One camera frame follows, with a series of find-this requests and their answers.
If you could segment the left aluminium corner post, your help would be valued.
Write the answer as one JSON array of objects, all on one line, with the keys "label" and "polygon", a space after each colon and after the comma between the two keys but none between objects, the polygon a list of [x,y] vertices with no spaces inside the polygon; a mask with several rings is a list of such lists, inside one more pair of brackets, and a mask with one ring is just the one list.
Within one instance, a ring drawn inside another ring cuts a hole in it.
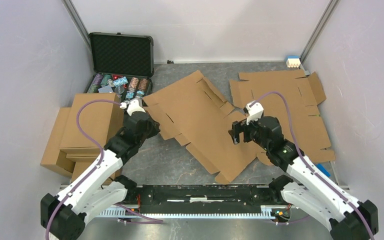
[{"label": "left aluminium corner post", "polygon": [[88,49],[91,51],[91,42],[89,39],[89,33],[85,24],[83,23],[74,3],[72,0],[62,0],[63,5],[65,6],[68,14],[70,15],[74,25],[76,26],[78,32],[80,33],[83,41],[85,42]]}]

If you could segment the white blue block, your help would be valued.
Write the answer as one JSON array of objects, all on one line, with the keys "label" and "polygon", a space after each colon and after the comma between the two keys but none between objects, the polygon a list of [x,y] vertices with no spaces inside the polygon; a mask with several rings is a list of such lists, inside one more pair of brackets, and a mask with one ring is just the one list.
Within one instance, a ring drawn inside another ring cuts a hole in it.
[{"label": "white blue block", "polygon": [[285,59],[286,66],[288,68],[300,68],[302,65],[300,56],[298,55],[288,55]]}]

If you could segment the stack of flat cardboard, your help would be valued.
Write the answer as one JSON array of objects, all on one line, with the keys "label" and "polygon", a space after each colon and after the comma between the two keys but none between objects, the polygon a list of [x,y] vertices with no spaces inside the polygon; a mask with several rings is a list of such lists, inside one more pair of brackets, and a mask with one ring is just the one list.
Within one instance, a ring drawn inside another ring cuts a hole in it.
[{"label": "stack of flat cardboard", "polygon": [[314,163],[336,159],[331,148],[318,105],[326,95],[316,72],[306,76],[302,69],[262,72],[240,72],[238,80],[230,80],[233,105],[244,108],[260,100],[265,116],[278,118],[284,137],[296,137],[299,148]]}]

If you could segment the right aluminium corner post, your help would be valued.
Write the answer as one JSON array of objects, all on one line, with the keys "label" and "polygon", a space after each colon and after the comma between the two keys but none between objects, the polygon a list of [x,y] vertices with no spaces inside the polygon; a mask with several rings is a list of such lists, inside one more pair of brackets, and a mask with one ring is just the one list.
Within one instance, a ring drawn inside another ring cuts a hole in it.
[{"label": "right aluminium corner post", "polygon": [[318,23],[316,24],[312,34],[310,35],[303,51],[300,54],[300,61],[302,64],[307,60],[318,38],[321,36],[324,28],[328,24],[329,19],[333,15],[335,9],[337,8],[340,2],[340,0],[330,0],[328,2],[324,12],[322,13]]}]

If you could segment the cardboard box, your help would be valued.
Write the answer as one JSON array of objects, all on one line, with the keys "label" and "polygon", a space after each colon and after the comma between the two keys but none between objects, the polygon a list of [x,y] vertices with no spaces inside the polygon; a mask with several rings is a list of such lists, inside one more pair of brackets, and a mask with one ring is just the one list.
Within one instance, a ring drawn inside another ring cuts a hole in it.
[{"label": "cardboard box", "polygon": [[80,132],[76,122],[81,107],[94,100],[108,102],[94,102],[81,111],[79,124],[86,134],[103,147],[123,126],[124,110],[113,103],[120,101],[116,93],[78,93],[74,96],[60,142],[62,152],[72,155],[100,153],[98,146]]},{"label": "cardboard box", "polygon": [[59,110],[51,131],[40,165],[61,176],[75,180],[86,164],[91,163],[99,154],[67,154],[60,150],[60,143],[65,131],[71,107]]},{"label": "cardboard box", "polygon": [[164,140],[174,138],[220,184],[232,182],[254,159],[264,159],[254,142],[234,144],[228,131],[245,119],[199,70],[144,97]]}]

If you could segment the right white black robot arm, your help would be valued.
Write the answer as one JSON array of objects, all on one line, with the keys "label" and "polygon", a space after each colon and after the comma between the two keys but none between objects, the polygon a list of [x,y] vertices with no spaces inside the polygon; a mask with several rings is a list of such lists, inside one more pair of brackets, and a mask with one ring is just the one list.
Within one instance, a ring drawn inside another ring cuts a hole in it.
[{"label": "right white black robot arm", "polygon": [[284,175],[270,184],[269,199],[294,205],[321,223],[334,240],[373,240],[379,231],[378,208],[360,201],[321,172],[308,156],[286,139],[277,118],[234,121],[228,131],[234,144],[254,142]]}]

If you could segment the aluminium corner post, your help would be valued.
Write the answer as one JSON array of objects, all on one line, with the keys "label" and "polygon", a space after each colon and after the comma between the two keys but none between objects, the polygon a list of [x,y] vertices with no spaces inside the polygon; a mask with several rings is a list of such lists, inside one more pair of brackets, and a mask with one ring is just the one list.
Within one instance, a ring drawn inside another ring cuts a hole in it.
[{"label": "aluminium corner post", "polygon": [[300,61],[302,64],[307,60],[318,38],[321,36],[324,28],[328,24],[329,19],[333,15],[335,9],[337,8],[340,2],[340,0],[330,0],[328,2],[324,12],[322,13],[318,23],[316,24],[312,34],[310,35],[303,51],[300,54]]},{"label": "aluminium corner post", "polygon": [[91,42],[89,39],[89,33],[85,24],[83,23],[74,3],[72,0],[62,0],[63,5],[65,6],[68,14],[70,15],[74,25],[76,26],[78,32],[80,33],[83,41],[85,42],[88,49],[91,51]]}]

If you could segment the blue green white card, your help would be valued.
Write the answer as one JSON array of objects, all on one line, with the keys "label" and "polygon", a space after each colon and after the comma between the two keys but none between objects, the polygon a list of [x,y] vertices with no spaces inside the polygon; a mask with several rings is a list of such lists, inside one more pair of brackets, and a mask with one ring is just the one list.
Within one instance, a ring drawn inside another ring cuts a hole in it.
[{"label": "blue green white card", "polygon": [[328,178],[331,177],[331,174],[329,173],[329,171],[321,164],[321,163],[317,163],[315,165],[324,175],[326,175]]}]

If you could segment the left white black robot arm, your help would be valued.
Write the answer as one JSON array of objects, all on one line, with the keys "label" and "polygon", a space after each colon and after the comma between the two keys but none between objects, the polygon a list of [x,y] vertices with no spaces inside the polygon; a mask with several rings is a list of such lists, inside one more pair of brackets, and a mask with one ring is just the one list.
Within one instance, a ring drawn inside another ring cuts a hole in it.
[{"label": "left white black robot arm", "polygon": [[137,190],[119,181],[100,189],[139,151],[146,139],[160,132],[160,124],[144,110],[125,117],[122,128],[111,137],[95,161],[72,183],[56,195],[46,194],[40,201],[40,223],[47,240],[76,240],[89,222],[119,202],[133,203]]}]

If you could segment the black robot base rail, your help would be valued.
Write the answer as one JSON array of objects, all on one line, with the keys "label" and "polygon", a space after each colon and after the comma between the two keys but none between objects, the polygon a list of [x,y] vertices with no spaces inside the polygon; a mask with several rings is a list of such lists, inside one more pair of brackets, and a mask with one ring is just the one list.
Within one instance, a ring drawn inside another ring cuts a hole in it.
[{"label": "black robot base rail", "polygon": [[124,206],[141,214],[256,214],[261,206],[286,206],[268,185],[141,185],[129,189]]}]

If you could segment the black poker chip case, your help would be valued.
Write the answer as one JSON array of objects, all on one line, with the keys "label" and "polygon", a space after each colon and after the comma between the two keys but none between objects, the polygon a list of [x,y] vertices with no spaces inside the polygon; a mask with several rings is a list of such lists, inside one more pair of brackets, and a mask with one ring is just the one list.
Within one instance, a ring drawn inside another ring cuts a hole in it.
[{"label": "black poker chip case", "polygon": [[122,102],[153,90],[154,39],[149,35],[92,32],[94,74],[86,93],[116,93]]}]

